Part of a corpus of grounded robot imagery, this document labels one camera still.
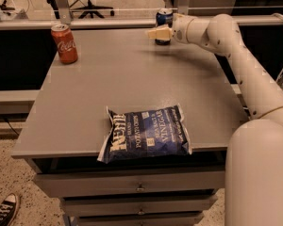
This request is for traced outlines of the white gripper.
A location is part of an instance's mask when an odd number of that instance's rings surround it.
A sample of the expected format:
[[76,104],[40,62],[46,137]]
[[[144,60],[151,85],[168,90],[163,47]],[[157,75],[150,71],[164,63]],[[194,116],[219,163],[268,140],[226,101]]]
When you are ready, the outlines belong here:
[[168,26],[157,27],[150,29],[146,32],[149,39],[154,40],[170,40],[173,36],[174,39],[181,43],[188,43],[188,26],[192,21],[192,16],[187,16],[181,13],[174,13],[172,29]]

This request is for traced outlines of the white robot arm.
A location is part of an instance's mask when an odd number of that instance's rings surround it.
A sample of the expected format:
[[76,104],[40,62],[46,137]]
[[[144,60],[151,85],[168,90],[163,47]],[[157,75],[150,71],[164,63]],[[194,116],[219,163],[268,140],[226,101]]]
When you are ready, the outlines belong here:
[[192,43],[227,59],[251,120],[231,137],[225,162],[225,226],[283,226],[283,89],[244,44],[227,14],[176,13],[151,39]]

